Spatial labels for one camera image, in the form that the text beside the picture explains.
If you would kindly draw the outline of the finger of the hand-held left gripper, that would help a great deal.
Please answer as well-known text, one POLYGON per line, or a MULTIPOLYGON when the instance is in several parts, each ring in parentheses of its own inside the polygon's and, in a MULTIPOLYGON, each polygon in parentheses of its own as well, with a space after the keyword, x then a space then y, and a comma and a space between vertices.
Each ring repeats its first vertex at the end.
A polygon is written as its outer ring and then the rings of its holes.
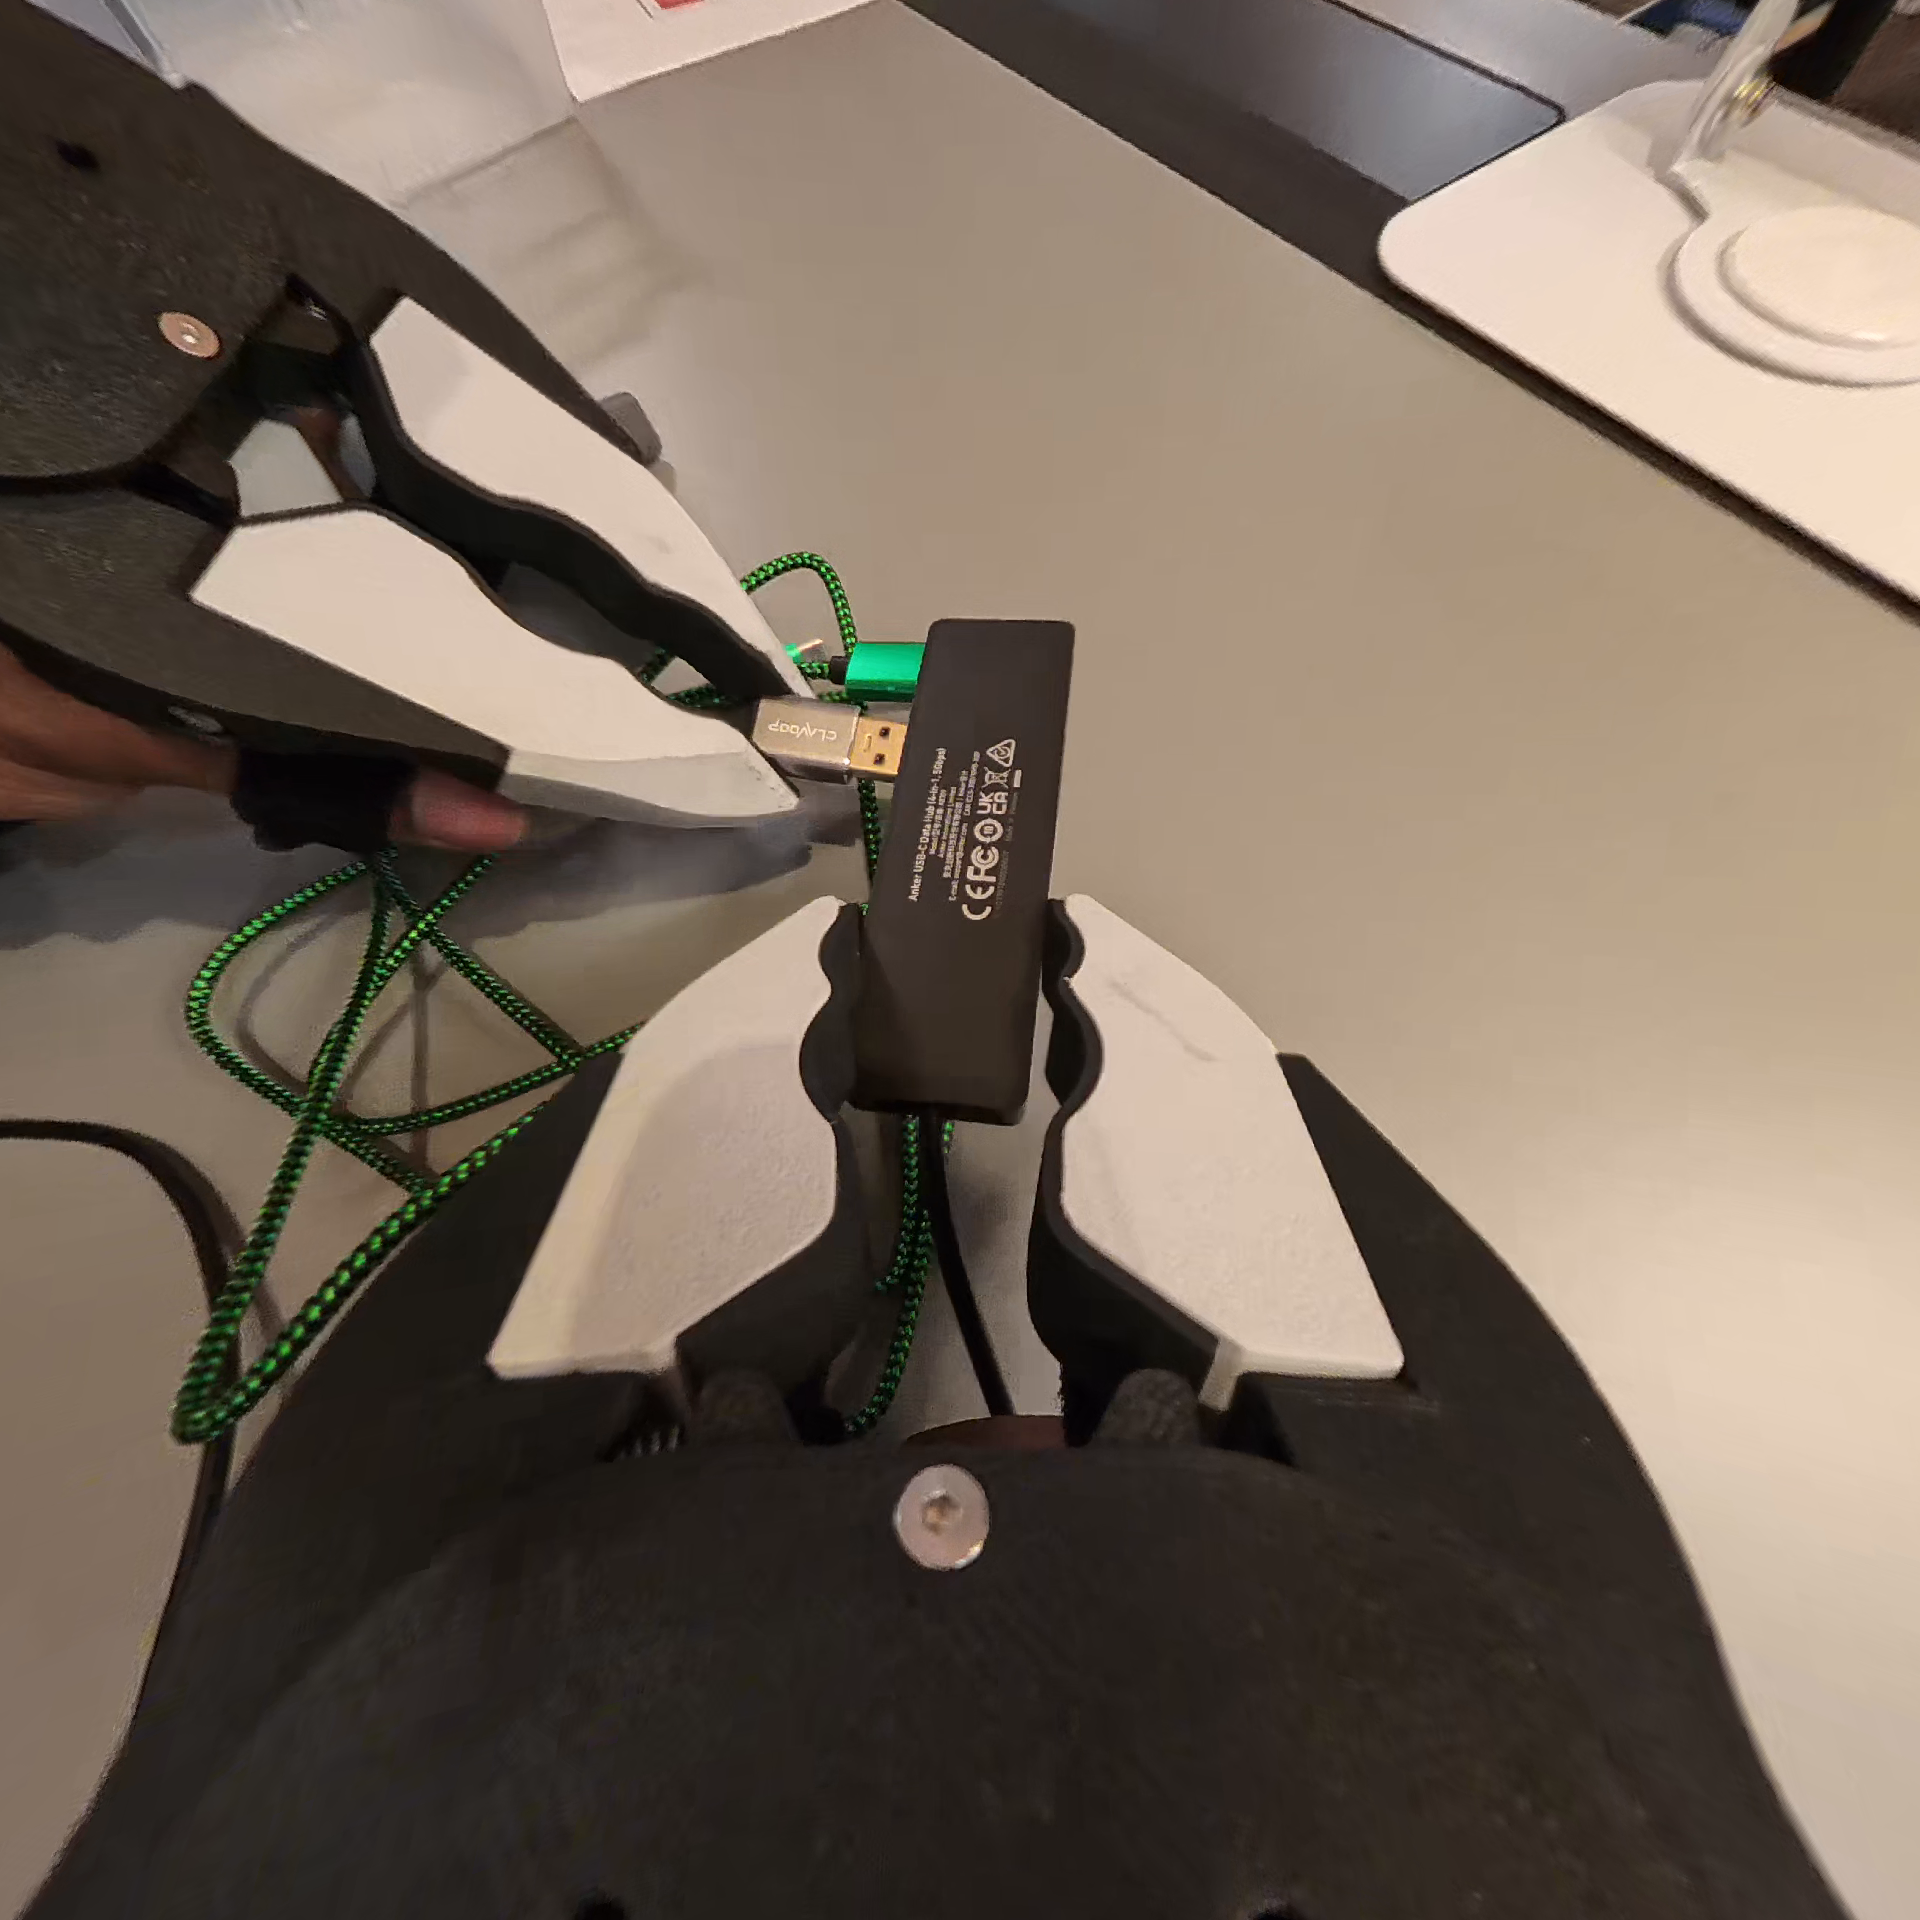
POLYGON ((498 792, 515 803, 664 828, 745 828, 799 808, 725 720, 669 705, 611 655, 548 639, 375 505, 245 519, 188 596, 501 748, 498 792))
POLYGON ((375 509, 489 585, 529 568, 572 592, 625 666, 669 655, 737 703, 782 693, 779 639, 657 473, 422 303, 355 332, 285 299, 249 339, 249 390, 349 420, 375 509))

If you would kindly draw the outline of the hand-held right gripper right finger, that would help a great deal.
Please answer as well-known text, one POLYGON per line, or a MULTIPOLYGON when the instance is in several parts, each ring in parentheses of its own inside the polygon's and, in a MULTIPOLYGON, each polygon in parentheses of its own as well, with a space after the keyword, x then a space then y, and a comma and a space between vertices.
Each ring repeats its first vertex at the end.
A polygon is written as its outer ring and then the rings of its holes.
POLYGON ((1244 1380, 1392 1382, 1407 1353, 1269 1033, 1089 895, 1049 903, 1054 1096, 1025 1310, 1067 1423, 1161 1372, 1207 1413, 1244 1380))

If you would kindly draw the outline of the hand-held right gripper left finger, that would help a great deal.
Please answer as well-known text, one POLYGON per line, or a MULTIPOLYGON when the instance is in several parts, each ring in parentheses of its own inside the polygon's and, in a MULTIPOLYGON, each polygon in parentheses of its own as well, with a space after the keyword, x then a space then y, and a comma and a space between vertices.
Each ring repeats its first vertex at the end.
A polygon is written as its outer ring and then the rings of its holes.
POLYGON ((875 1283, 847 1109, 862 912, 821 898, 632 1043, 489 1349, 498 1380, 821 1382, 875 1283))

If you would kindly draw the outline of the black braided cable grey plugs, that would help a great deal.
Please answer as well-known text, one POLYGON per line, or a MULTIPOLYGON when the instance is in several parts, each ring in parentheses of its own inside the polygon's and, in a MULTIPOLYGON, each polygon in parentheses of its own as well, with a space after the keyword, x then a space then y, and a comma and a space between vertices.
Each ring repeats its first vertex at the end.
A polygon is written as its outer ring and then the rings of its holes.
POLYGON ((891 783, 904 768, 908 712, 825 696, 759 700, 745 738, 787 779, 891 783))

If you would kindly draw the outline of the black USB hub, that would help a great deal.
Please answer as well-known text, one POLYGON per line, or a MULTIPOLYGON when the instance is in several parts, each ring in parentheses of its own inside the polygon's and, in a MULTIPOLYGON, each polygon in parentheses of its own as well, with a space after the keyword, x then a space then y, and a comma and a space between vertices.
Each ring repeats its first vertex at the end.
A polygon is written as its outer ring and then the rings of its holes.
POLYGON ((949 618, 925 635, 861 926, 861 1112, 1019 1120, 1071 670, 1067 619, 949 618))

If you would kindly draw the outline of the grey desk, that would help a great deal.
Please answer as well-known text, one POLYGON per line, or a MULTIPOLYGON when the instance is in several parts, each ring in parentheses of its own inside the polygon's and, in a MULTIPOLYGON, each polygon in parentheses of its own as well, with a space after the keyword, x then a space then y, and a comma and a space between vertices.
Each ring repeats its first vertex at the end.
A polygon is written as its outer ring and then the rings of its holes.
POLYGON ((344 1133, 412 1196, 289 1386, 249 1245, 181 1433, 265 1425, 28 1918, 1915 1918, 1918 626, 921 12, 591 126, 664 285, 564 372, 787 696, 1074 626, 1045 923, 1269 1033, 1402 1376, 1062 1420, 1039 976, 1019 1120, 849 1103, 821 1382, 498 1380, 625 1043, 867 916, 895 783, 595 819, 749 898, 478 898, 637 1032, 472 1173, 344 1133))

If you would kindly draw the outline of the person's left hand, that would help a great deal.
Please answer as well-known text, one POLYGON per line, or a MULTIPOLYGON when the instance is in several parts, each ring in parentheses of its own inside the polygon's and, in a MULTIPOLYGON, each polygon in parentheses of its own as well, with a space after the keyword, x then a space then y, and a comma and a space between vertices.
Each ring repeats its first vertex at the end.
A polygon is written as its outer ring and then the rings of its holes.
MULTIPOLYGON (((268 785, 259 766, 209 740, 159 733, 41 680, 2 649, 2 819, 71 823, 132 803, 151 789, 218 795, 249 823, 268 785)), ((515 848, 532 826, 525 808, 435 768, 355 778, 324 763, 282 783, 289 805, 268 843, 428 846, 491 853, 515 848)))

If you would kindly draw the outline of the white paper notice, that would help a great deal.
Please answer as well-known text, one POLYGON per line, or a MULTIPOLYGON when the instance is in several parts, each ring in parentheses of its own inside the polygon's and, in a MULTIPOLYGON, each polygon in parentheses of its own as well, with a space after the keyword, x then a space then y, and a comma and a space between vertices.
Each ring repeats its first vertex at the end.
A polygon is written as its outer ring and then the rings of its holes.
POLYGON ((787 38, 861 2, 542 2, 578 103, 787 38))

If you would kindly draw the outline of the white sign stand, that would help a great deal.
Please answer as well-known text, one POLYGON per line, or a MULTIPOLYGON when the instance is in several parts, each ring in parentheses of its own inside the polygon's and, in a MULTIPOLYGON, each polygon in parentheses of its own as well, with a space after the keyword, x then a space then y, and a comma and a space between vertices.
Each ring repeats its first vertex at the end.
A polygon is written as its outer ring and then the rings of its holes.
POLYGON ((1918 145, 1762 79, 1792 18, 1412 203, 1381 265, 1918 602, 1918 145))

